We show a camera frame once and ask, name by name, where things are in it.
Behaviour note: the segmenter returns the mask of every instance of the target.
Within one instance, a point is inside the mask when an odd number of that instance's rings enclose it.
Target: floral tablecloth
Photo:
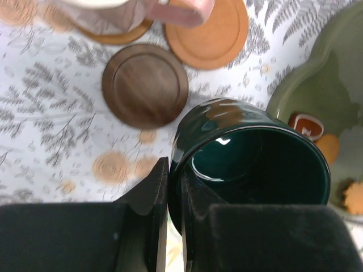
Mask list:
[[[140,131],[115,119],[100,91],[102,71],[121,46],[92,42],[54,6],[0,0],[0,203],[119,198],[170,155],[178,122],[196,104],[229,96],[265,109],[329,18],[350,3],[246,0],[250,31],[239,56],[215,71],[185,67],[191,93],[184,112],[162,129]],[[157,22],[141,42],[168,48]],[[363,228],[348,227],[363,253]],[[183,270],[171,223],[166,266]]]

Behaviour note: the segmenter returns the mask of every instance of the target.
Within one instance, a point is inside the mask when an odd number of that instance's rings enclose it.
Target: pink mug handle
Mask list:
[[[214,7],[214,0],[181,1],[189,4],[191,7],[177,7],[154,3],[148,8],[146,17],[162,23],[192,28],[205,23]]]

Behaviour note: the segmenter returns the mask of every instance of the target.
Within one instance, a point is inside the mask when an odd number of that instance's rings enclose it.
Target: round coaster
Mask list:
[[[153,24],[152,20],[144,20],[139,26],[131,30],[130,32],[119,34],[119,35],[94,35],[93,33],[84,30],[83,28],[74,24],[79,31],[81,31],[87,37],[98,41],[102,44],[120,45],[128,44],[134,40],[137,40],[149,30]]]
[[[183,5],[170,0],[171,5]],[[209,19],[188,29],[166,25],[166,37],[176,56],[184,63],[203,70],[227,65],[242,50],[248,34],[248,16],[241,0],[216,0]]]
[[[156,129],[172,122],[188,99],[188,78],[170,52],[136,44],[117,52],[102,77],[104,99],[122,122]]]

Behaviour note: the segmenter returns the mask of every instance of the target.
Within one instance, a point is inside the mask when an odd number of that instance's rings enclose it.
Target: ceramic mug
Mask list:
[[[171,155],[168,208],[181,231],[180,176],[191,169],[228,203],[322,204],[330,170],[306,136],[253,105],[214,99],[180,122]]]
[[[57,0],[77,26],[93,35],[119,35],[147,18],[183,27],[196,27],[208,19],[214,0],[181,0],[185,5],[163,5],[158,0]]]

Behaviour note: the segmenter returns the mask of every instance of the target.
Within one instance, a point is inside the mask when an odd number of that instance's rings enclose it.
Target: cookie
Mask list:
[[[353,215],[363,215],[363,182],[353,182],[344,191],[344,206]]]
[[[332,165],[339,154],[339,139],[334,134],[325,134],[315,142],[329,165]]]

